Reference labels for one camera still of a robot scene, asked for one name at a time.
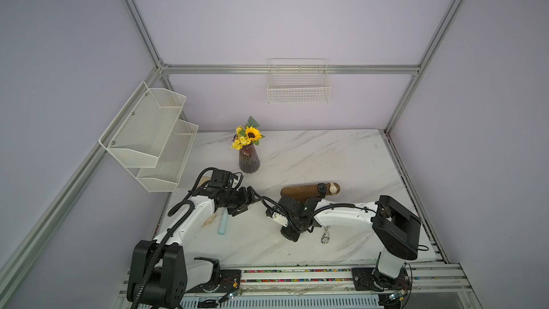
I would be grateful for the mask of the wooden watch stand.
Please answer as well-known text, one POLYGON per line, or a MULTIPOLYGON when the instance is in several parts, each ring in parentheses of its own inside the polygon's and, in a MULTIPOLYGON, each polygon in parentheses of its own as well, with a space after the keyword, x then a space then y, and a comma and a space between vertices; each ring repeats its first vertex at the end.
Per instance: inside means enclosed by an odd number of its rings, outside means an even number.
POLYGON ((331 196, 329 190, 325 195, 319 194, 317 191, 318 184, 283 187, 283 189, 281 189, 280 191, 280 195, 282 197, 288 196, 294 198, 298 202, 302 203, 304 203, 307 199, 313 197, 325 198, 327 196, 331 196))

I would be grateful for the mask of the black wrist watch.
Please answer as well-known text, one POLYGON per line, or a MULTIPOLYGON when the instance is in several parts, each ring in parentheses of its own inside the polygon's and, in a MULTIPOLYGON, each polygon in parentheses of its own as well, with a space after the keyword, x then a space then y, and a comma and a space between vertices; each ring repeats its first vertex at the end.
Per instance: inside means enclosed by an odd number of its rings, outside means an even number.
POLYGON ((325 183, 320 183, 317 185, 317 191, 321 195, 325 195, 328 192, 328 186, 325 183))

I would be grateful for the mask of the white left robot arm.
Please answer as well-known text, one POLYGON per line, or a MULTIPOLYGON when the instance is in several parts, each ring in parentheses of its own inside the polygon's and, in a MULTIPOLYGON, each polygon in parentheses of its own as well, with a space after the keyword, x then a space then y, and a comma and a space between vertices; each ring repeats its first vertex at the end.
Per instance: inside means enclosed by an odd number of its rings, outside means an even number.
POLYGON ((189 290, 199 288, 210 293, 220 287, 219 260, 187 257, 184 247, 218 209, 236 216, 258 202, 255 191, 242 187, 242 181, 242 173, 204 169, 184 199, 168 211, 174 223, 154 239, 137 243, 127 287, 132 308, 177 308, 189 290))

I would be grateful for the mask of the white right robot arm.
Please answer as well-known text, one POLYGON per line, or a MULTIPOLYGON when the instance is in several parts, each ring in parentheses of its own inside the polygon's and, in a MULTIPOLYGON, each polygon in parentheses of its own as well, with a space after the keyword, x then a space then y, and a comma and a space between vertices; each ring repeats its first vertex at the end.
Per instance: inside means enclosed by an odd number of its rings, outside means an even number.
POLYGON ((295 243, 316 227, 345 227, 373 233, 382 250, 374 267, 353 270, 354 284, 359 290, 409 294, 412 273, 407 272, 407 264, 417 260, 420 251, 429 250, 420 244, 420 218, 387 195, 370 203, 336 203, 324 197, 312 197, 301 203, 284 195, 278 202, 263 200, 262 204, 266 216, 281 226, 280 233, 295 243))

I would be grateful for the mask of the beige wooden board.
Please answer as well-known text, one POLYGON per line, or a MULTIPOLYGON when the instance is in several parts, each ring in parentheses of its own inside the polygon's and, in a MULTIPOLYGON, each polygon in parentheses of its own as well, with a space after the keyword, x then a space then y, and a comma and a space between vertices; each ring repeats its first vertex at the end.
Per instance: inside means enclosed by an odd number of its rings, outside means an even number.
POLYGON ((208 185, 208 183, 210 182, 211 178, 210 177, 202 177, 200 179, 200 183, 199 183, 199 186, 200 187, 206 187, 208 185))

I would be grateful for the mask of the light blue plastic shovel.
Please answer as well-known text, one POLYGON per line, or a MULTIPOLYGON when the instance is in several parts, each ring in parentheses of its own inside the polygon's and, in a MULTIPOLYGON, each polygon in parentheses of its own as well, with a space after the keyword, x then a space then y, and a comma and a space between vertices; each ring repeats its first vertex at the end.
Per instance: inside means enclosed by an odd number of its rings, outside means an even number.
POLYGON ((228 216, 229 216, 228 212, 224 211, 222 216, 221 216, 220 226, 219 226, 219 229, 218 229, 218 234, 219 235, 224 235, 227 231, 228 216))

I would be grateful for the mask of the dark purple ribbed vase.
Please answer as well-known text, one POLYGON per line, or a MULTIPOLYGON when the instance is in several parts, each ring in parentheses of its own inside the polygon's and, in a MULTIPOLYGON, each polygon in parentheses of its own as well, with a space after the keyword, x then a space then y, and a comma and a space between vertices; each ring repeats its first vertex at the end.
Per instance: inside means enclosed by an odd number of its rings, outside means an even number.
POLYGON ((252 174, 260 168, 260 159, 254 144, 242 147, 239 151, 239 167, 243 173, 252 174))

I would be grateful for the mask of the sunflower bouquet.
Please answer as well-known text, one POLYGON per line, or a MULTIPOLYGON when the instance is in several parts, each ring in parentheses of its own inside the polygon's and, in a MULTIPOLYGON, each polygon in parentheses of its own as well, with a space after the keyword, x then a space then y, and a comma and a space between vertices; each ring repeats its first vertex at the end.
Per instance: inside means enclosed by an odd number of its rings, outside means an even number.
POLYGON ((259 145, 263 138, 264 134, 260 130, 259 122, 253 116, 249 116, 245 124, 236 128, 231 148, 241 150, 251 145, 259 145))

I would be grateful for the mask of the white two-tier mesh shelf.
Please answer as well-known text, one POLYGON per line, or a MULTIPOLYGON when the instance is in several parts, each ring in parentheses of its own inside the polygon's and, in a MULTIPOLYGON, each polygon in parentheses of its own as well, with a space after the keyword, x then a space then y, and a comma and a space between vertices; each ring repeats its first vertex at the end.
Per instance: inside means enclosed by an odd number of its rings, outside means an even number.
POLYGON ((99 144, 149 193, 175 191, 198 126, 183 119, 186 97, 145 83, 99 138, 99 144))

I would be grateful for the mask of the aluminium cage frame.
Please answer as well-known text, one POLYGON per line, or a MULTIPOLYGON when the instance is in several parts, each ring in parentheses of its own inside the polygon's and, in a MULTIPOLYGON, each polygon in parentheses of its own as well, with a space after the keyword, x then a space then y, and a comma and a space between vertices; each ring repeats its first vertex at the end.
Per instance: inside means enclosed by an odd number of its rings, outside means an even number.
MULTIPOLYGON (((164 85, 169 87, 170 74, 291 74, 302 77, 305 74, 409 74, 411 79, 400 98, 395 111, 390 116, 389 122, 383 134, 390 137, 391 132, 397 125, 398 120, 403 114, 407 104, 411 100, 420 81, 433 61, 440 45, 453 25, 456 16, 462 9, 466 0, 451 0, 446 9, 443 18, 440 21, 433 38, 431 39, 425 53, 418 65, 298 65, 298 64, 280 64, 270 67, 267 64, 258 65, 198 65, 198 64, 163 64, 157 50, 152 45, 150 33, 144 25, 144 20, 139 13, 135 0, 122 0, 125 9, 130 15, 130 19, 137 30, 140 39, 144 42, 145 49, 150 53, 154 67, 145 79, 146 84, 154 84, 161 80, 164 85)), ((66 220, 68 214, 76 205, 84 186, 92 177, 92 173, 99 167, 102 159, 107 154, 107 150, 102 144, 97 143, 90 153, 77 168, 73 176, 69 179, 61 192, 55 198, 54 202, 47 208, 46 212, 32 228, 16 252, 9 259, 6 266, 1 271, 1 307, 5 308, 14 294, 20 288, 25 278, 36 265, 37 260, 43 254, 50 240, 57 233, 57 230, 66 220)))

